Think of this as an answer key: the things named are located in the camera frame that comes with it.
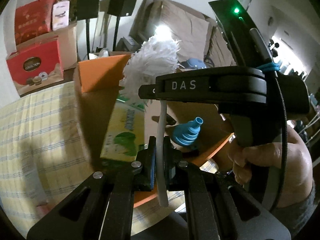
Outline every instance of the red box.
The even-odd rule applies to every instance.
[[[37,0],[16,9],[16,45],[51,31],[52,6],[57,0]]]
[[[7,64],[19,95],[63,80],[57,38],[13,53]]]

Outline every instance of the blue rubber band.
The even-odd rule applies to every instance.
[[[263,65],[257,67],[257,69],[259,69],[263,73],[265,73],[265,72],[270,72],[270,71],[280,71],[280,66],[277,63],[270,62],[270,63],[263,64]]]

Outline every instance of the black pole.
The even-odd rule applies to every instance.
[[[90,53],[90,19],[85,20],[85,34],[86,34],[86,40],[87,40],[87,58],[89,59],[89,53]]]
[[[116,22],[116,28],[115,28],[115,36],[113,38],[113,48],[112,48],[113,51],[116,50],[119,22],[120,22],[120,16],[117,16],[117,22]]]

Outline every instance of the gray sleeve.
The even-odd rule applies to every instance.
[[[284,224],[290,231],[291,237],[304,227],[311,217],[314,207],[313,201],[315,199],[315,182],[313,181],[310,195],[302,202],[293,204],[284,208],[276,208],[272,214]]]

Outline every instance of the device handle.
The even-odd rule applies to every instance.
[[[281,123],[265,117],[245,117],[230,115],[237,141],[242,147],[281,142]],[[244,185],[264,208],[271,209],[279,187],[280,169],[259,167],[251,164],[252,178]]]

